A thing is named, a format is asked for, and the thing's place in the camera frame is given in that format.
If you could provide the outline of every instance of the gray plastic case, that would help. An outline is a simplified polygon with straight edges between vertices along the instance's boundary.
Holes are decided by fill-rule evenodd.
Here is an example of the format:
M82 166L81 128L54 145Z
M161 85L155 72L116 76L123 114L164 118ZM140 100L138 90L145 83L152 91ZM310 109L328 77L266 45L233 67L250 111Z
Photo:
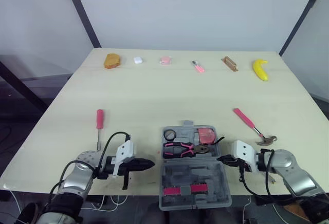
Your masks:
M169 126L163 132L172 129L176 132L173 142L190 142L199 145L198 128L213 126L194 126L193 121L184 121L183 126ZM168 142L162 133L162 143ZM209 209L228 207L232 204L224 165L217 158L221 156L218 144L209 145L210 152L196 154L195 157L163 159L161 167L159 207L161 210ZM206 183L206 194L191 194L190 185ZM180 187L180 195L164 196L163 189Z

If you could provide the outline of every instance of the pink pliers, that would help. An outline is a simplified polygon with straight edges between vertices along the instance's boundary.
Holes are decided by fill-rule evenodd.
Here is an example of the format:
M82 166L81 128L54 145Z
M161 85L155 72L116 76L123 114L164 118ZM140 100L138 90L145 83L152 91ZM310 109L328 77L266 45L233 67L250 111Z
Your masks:
M195 154L203 154L209 152L209 147L206 145L194 145L193 143L181 143L181 142L168 142L163 144L164 147L182 147L185 150L181 151L179 154L164 152L163 157L165 159L170 158L183 158L183 157L193 157Z

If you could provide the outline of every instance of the yellow banana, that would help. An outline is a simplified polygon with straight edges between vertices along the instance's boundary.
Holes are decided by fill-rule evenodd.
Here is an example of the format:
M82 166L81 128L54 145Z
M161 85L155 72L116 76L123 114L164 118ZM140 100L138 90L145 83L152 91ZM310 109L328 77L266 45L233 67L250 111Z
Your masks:
M268 81L268 75L267 75L266 71L264 71L264 69L262 68L262 64L267 63L267 62L268 61L258 59L258 60L255 60L252 65L252 68L255 71L255 73L257 74L257 76L263 81Z

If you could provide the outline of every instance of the white wall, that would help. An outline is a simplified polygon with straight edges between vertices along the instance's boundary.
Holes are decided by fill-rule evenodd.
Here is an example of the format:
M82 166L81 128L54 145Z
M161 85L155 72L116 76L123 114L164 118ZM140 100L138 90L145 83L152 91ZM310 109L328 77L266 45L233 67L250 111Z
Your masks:
M311 95L329 101L329 0L317 0L282 58Z
M81 0L104 48L279 52L308 0Z
M0 59L19 78L72 73L92 48L71 0L0 0Z

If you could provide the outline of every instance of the pink eraser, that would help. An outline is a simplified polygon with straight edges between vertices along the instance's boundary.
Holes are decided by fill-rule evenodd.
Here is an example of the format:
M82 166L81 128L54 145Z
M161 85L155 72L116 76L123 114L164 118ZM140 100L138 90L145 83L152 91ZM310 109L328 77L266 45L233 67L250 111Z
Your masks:
M180 195L180 187L168 187L163 189L164 196Z
M191 185L191 192L207 192L208 191L208 186L207 184L193 184Z
M96 128L103 129L104 112L102 109L96 112Z
M160 59L160 63L162 65L169 65L170 61L171 61L170 56L162 56L161 59Z

